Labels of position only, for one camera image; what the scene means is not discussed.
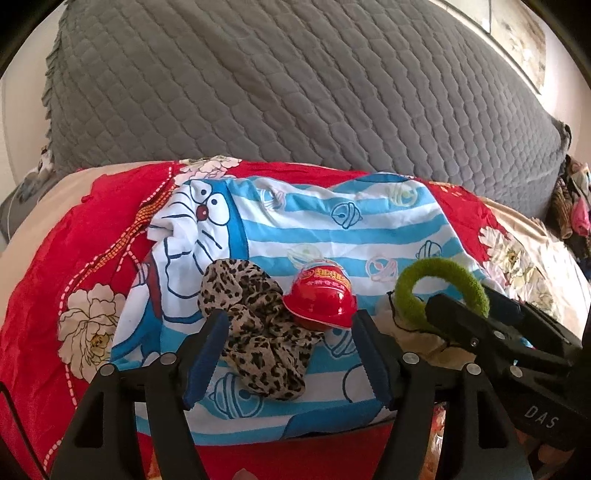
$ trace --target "ruffled edge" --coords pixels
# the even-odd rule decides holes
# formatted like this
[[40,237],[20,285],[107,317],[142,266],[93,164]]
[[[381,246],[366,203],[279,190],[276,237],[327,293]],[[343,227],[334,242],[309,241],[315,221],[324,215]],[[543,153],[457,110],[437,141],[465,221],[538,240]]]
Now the ruffled edge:
[[63,28],[64,25],[66,23],[66,19],[67,19],[67,14],[70,11],[70,6],[71,4],[74,2],[75,0],[65,0],[64,4],[66,6],[66,8],[64,9],[64,12],[62,13],[59,22],[57,24],[57,34],[56,34],[56,39],[53,42],[53,48],[51,49],[50,54],[46,57],[46,65],[47,65],[47,70],[45,72],[45,88],[43,90],[43,95],[41,95],[41,102],[43,103],[43,106],[46,108],[47,112],[45,114],[45,119],[49,120],[49,128],[47,130],[47,133],[45,134],[46,138],[47,138],[47,148],[49,150],[51,150],[52,152],[52,157],[53,155],[53,149],[51,148],[51,144],[52,144],[52,140],[51,140],[51,94],[53,92],[53,73],[56,69],[56,62],[57,62],[57,53],[59,51],[59,49],[61,48],[61,35],[63,32]]

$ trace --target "pink cloth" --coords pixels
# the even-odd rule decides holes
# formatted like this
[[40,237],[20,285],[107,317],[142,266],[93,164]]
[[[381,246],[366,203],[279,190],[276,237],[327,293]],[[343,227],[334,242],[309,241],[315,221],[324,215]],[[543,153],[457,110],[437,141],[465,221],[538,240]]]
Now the pink cloth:
[[591,231],[587,202],[585,202],[585,199],[582,197],[575,202],[573,209],[570,212],[570,225],[573,230],[581,236],[588,236],[589,231]]

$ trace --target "silver screw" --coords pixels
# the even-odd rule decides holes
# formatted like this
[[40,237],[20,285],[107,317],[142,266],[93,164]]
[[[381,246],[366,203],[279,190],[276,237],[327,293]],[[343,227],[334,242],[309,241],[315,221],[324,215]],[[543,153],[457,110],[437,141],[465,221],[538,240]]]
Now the silver screw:
[[482,372],[482,369],[480,368],[480,366],[478,366],[476,364],[467,364],[466,370],[468,370],[468,373],[470,375],[480,375],[480,372]]
[[515,365],[511,365],[509,367],[509,371],[517,378],[523,377],[523,372],[521,371],[521,368],[516,367]]
[[415,365],[418,363],[418,355],[416,353],[407,352],[402,356],[402,360],[404,360],[409,365]]
[[160,363],[163,365],[172,365],[177,361],[177,356],[174,353],[164,353],[160,357]]
[[103,377],[108,377],[110,374],[112,374],[115,371],[115,366],[113,364],[106,364],[103,365],[99,372]]

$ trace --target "quilted bedspread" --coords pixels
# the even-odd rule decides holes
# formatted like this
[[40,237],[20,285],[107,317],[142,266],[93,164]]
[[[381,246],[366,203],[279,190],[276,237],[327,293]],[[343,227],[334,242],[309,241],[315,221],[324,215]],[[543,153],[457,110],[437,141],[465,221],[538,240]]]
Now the quilted bedspread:
[[541,216],[569,142],[427,0],[70,0],[48,66],[61,174],[224,154],[396,171]]

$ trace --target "flower print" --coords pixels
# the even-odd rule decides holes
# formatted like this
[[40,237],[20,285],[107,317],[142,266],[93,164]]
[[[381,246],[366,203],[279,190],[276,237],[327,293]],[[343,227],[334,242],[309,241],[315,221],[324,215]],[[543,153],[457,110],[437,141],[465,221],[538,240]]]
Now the flower print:
[[109,285],[95,285],[89,291],[76,290],[68,297],[68,309],[61,314],[58,354],[76,378],[91,382],[111,354],[111,344],[125,296],[114,294]]
[[530,303],[555,319],[560,317],[556,302],[554,302],[552,294],[548,289],[548,282],[541,275],[537,278],[537,281],[534,284]]
[[504,273],[510,273],[516,265],[521,264],[521,257],[527,255],[519,242],[494,228],[487,226],[480,229],[479,238],[480,242],[488,247],[489,261]]
[[226,175],[227,171],[232,167],[237,167],[240,160],[238,158],[218,155],[202,160],[186,158],[180,162],[185,166],[181,168],[181,173],[174,178],[176,185],[182,185],[187,180],[193,179],[221,179],[222,177],[229,177],[229,175]]
[[496,281],[501,287],[505,288],[507,285],[507,279],[505,277],[505,272],[493,262],[484,262],[482,264],[486,274],[491,280]]

